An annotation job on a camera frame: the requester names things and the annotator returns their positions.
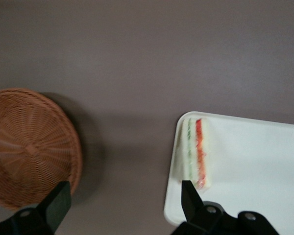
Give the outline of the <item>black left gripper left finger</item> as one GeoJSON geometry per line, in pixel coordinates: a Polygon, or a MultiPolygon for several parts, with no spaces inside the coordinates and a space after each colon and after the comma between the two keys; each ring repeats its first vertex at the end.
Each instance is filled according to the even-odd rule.
{"type": "Polygon", "coordinates": [[[57,230],[71,207],[71,188],[68,181],[61,181],[36,207],[43,221],[51,230],[57,230]]]}

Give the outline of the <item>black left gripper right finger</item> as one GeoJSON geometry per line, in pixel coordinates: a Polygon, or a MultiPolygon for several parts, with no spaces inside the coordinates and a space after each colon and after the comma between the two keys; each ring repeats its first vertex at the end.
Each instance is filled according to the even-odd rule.
{"type": "Polygon", "coordinates": [[[182,181],[181,205],[186,221],[191,221],[196,213],[204,207],[201,197],[189,180],[182,181]]]}

